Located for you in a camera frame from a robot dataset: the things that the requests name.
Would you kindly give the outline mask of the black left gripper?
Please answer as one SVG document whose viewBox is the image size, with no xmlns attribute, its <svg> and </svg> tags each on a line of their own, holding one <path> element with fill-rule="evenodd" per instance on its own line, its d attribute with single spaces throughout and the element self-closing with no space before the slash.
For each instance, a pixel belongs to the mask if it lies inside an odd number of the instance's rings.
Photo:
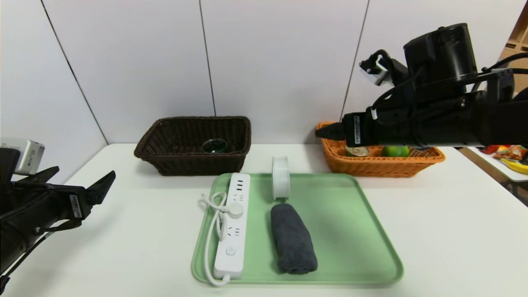
<svg viewBox="0 0 528 297">
<path fill-rule="evenodd" d="M 11 206 L 1 215 L 2 250 L 28 250 L 48 232 L 74 228 L 90 215 L 91 205 L 103 203 L 116 179 L 110 171 L 86 190 L 47 184 L 59 171 L 50 167 L 12 183 L 7 193 Z"/>
</svg>

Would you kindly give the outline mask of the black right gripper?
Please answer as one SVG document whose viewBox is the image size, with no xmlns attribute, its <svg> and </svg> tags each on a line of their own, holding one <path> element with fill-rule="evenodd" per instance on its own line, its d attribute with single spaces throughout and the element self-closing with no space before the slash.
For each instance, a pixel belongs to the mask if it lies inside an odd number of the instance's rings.
<svg viewBox="0 0 528 297">
<path fill-rule="evenodd" d="M 347 113 L 342 122 L 322 123 L 315 137 L 347 145 L 413 145 L 413 117 L 416 113 L 412 87 L 394 87 L 383 93 L 364 112 Z"/>
</svg>

